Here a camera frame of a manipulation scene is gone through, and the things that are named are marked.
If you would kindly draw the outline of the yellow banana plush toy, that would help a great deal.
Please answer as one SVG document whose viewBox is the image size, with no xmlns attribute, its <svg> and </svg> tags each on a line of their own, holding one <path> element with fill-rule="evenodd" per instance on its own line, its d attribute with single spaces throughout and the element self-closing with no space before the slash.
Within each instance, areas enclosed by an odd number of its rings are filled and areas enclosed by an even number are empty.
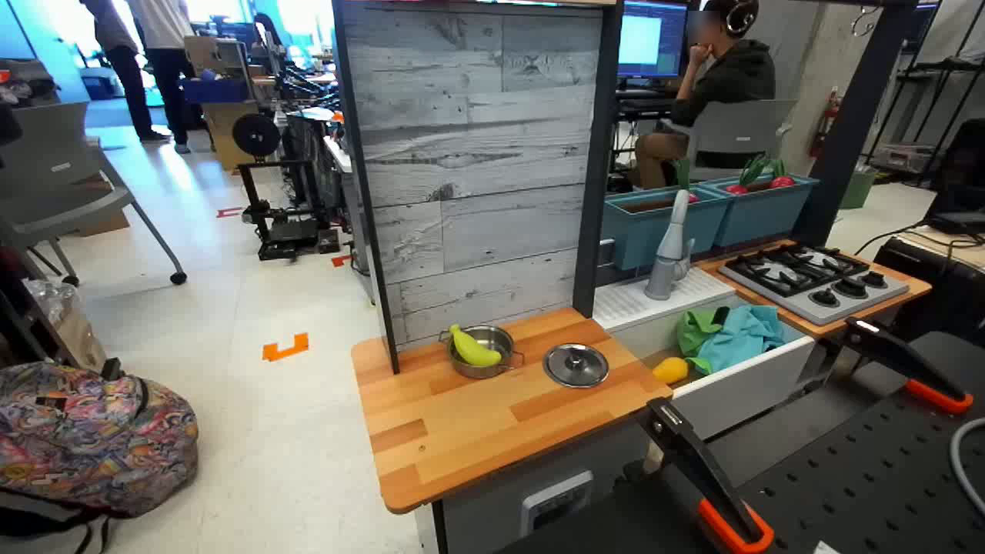
<svg viewBox="0 0 985 554">
<path fill-rule="evenodd" d="M 451 339 L 455 355 L 474 369 L 490 369 L 501 363 L 501 350 L 495 349 L 495 336 L 490 330 L 454 328 Z"/>
</svg>

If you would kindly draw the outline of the steel pot lid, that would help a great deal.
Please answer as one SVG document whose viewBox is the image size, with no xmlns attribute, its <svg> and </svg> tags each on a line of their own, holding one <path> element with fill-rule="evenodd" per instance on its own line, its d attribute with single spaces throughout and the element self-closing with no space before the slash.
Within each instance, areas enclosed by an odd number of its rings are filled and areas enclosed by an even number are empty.
<svg viewBox="0 0 985 554">
<path fill-rule="evenodd" d="M 611 375 L 611 361 L 592 346 L 556 346 L 541 367 L 564 389 L 597 389 Z"/>
</svg>

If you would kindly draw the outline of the grey toy faucet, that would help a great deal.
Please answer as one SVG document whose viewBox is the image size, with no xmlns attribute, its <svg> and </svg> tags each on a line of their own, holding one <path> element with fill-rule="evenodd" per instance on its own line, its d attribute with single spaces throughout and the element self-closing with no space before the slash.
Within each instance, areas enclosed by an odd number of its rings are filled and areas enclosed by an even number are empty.
<svg viewBox="0 0 985 554">
<path fill-rule="evenodd" d="M 690 272 L 692 239 L 687 238 L 687 211 L 690 211 L 690 194 L 676 191 L 666 238 L 658 239 L 657 261 L 643 288 L 643 292 L 657 302 L 668 302 L 676 284 Z"/>
</svg>

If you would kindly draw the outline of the white toy sink basin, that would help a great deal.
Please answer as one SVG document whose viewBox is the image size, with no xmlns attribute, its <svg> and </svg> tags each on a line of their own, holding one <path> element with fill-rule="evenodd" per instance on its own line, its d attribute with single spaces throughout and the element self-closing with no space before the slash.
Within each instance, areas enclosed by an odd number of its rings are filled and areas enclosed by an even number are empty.
<svg viewBox="0 0 985 554">
<path fill-rule="evenodd" d="M 699 436 L 787 400 L 814 350 L 775 309 L 744 302 L 699 269 L 666 302 L 650 299 L 643 282 L 607 284 L 595 292 L 595 322 L 650 369 L 673 363 L 673 406 Z"/>
</svg>

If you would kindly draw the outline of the left teal planter box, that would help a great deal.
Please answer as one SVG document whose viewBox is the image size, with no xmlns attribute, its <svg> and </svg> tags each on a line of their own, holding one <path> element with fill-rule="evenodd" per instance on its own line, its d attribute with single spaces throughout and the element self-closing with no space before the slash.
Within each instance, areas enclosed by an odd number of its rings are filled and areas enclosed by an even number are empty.
<svg viewBox="0 0 985 554">
<path fill-rule="evenodd" d="M 617 244 L 617 269 L 623 274 L 647 274 L 652 269 L 658 239 L 672 222 L 672 208 L 673 187 L 611 194 L 604 202 L 601 238 Z M 690 191 L 687 233 L 697 239 L 697 255 L 714 248 L 727 208 L 730 202 L 714 191 Z"/>
</svg>

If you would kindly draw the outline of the teal planter box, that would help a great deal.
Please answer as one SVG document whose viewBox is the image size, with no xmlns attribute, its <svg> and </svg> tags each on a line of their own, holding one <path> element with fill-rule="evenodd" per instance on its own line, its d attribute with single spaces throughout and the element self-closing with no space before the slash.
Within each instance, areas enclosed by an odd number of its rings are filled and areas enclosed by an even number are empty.
<svg viewBox="0 0 985 554">
<path fill-rule="evenodd" d="M 787 238 L 814 198 L 815 180 L 787 180 L 781 187 L 772 181 L 748 186 L 738 191 L 733 181 L 699 181 L 699 191 L 727 205 L 716 249 Z"/>
<path fill-rule="evenodd" d="M 604 202 L 601 238 L 617 244 L 617 269 L 623 274 L 647 274 L 652 269 L 658 239 L 672 222 L 672 208 L 673 187 L 611 194 Z M 727 208 L 730 202 L 714 191 L 690 191 L 687 233 L 697 239 L 697 255 L 714 248 Z"/>
</svg>

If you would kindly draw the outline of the right teal planter box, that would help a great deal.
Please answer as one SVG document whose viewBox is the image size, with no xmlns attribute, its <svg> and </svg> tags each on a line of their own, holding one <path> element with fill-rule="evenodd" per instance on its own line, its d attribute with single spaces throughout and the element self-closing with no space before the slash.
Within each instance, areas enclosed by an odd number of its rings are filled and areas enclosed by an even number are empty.
<svg viewBox="0 0 985 554">
<path fill-rule="evenodd" d="M 772 181 L 748 186 L 738 191 L 733 181 L 699 181 L 699 191 L 727 205 L 716 249 L 787 238 L 814 198 L 815 180 L 787 180 L 781 187 Z"/>
</svg>

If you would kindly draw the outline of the computer monitor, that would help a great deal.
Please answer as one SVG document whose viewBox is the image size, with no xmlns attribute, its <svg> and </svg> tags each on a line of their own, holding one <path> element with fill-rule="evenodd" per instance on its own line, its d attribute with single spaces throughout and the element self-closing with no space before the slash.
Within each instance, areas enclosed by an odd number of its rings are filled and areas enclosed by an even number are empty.
<svg viewBox="0 0 985 554">
<path fill-rule="evenodd" d="M 618 83 L 643 86 L 685 72 L 690 11 L 685 0 L 626 0 L 618 31 Z"/>
</svg>

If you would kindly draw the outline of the near black orange clamp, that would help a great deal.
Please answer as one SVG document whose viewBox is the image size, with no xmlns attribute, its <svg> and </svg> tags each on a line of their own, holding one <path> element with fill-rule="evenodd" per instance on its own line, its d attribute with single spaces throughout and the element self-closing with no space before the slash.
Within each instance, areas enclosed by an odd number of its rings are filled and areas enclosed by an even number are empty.
<svg viewBox="0 0 985 554">
<path fill-rule="evenodd" d="M 690 420 L 658 399 L 641 409 L 641 429 L 699 493 L 697 521 L 724 554 L 770 554 L 775 529 L 737 493 Z"/>
</svg>

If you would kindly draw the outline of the black orange clamp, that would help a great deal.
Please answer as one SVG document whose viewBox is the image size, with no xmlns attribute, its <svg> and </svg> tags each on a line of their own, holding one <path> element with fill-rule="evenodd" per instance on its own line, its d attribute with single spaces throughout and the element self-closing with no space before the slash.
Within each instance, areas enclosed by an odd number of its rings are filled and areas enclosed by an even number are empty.
<svg viewBox="0 0 985 554">
<path fill-rule="evenodd" d="M 871 357 L 873 363 L 899 374 L 906 380 L 906 391 L 939 412 L 967 417 L 977 404 L 967 389 L 961 389 L 882 324 L 851 317 L 847 346 L 863 357 Z"/>
<path fill-rule="evenodd" d="M 724 554 L 770 554 L 775 529 L 737 493 L 690 420 L 658 399 L 641 409 L 641 429 L 699 493 L 697 521 Z"/>
</svg>

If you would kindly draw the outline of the standing person dark trousers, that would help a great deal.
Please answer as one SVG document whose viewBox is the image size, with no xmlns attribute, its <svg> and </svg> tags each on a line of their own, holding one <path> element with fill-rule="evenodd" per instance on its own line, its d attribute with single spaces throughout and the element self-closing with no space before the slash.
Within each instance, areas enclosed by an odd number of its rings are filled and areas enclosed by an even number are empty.
<svg viewBox="0 0 985 554">
<path fill-rule="evenodd" d="M 186 0 L 128 0 L 137 24 L 137 38 L 130 38 L 113 0 L 81 0 L 95 28 L 95 41 L 112 59 L 113 72 L 130 92 L 137 86 L 137 48 L 145 48 L 145 59 L 156 79 L 170 133 L 175 139 L 175 152 L 188 155 L 188 124 L 186 124 L 186 95 L 179 76 L 191 76 L 191 63 L 186 56 L 186 41 L 191 38 L 191 16 Z"/>
</svg>

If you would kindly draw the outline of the colourful patterned backpack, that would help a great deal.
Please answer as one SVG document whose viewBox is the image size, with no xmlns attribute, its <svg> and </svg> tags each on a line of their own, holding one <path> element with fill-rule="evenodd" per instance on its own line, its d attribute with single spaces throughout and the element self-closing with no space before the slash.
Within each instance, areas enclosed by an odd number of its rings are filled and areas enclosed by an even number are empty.
<svg viewBox="0 0 985 554">
<path fill-rule="evenodd" d="M 0 374 L 0 490 L 138 519 L 198 479 L 195 406 L 159 382 L 56 363 Z"/>
</svg>

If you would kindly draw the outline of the far black orange clamp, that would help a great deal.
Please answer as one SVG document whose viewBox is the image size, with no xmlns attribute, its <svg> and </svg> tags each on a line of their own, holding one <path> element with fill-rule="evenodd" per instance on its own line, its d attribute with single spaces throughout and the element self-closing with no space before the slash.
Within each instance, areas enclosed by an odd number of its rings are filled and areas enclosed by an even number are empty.
<svg viewBox="0 0 985 554">
<path fill-rule="evenodd" d="M 847 346 L 863 357 L 871 357 L 873 363 L 899 374 L 906 380 L 906 391 L 939 412 L 967 417 L 977 404 L 967 389 L 961 389 L 882 324 L 851 317 Z"/>
</svg>

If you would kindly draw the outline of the black 3d printer frame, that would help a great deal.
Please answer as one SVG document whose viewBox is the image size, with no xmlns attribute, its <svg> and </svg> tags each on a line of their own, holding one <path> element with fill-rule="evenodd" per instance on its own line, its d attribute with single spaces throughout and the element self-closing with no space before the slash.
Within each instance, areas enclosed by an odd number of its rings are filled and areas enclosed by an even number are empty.
<svg viewBox="0 0 985 554">
<path fill-rule="evenodd" d="M 258 260 L 295 261 L 304 254 L 336 254 L 339 231 L 324 211 L 315 158 L 299 147 L 292 129 L 276 124 L 270 112 L 254 112 L 235 122 L 235 141 L 250 155 L 250 161 L 236 166 L 236 176 L 250 202 L 243 218 L 256 226 Z M 274 208 L 258 194 L 258 171 L 279 173 L 285 208 Z"/>
</svg>

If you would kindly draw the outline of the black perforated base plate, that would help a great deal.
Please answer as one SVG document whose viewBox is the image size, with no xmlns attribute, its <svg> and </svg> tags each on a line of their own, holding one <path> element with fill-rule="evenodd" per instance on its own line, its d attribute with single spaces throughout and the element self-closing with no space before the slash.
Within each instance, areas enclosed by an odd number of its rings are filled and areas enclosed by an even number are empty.
<svg viewBox="0 0 985 554">
<path fill-rule="evenodd" d="M 985 554 L 985 514 L 971 498 L 985 487 L 985 440 L 961 435 L 985 417 L 985 350 L 929 332 L 908 355 L 974 406 L 945 409 L 924 384 L 899 384 L 748 479 L 738 498 L 766 524 L 763 546 L 727 543 L 724 519 L 685 507 L 668 482 L 643 479 L 501 554 Z"/>
</svg>

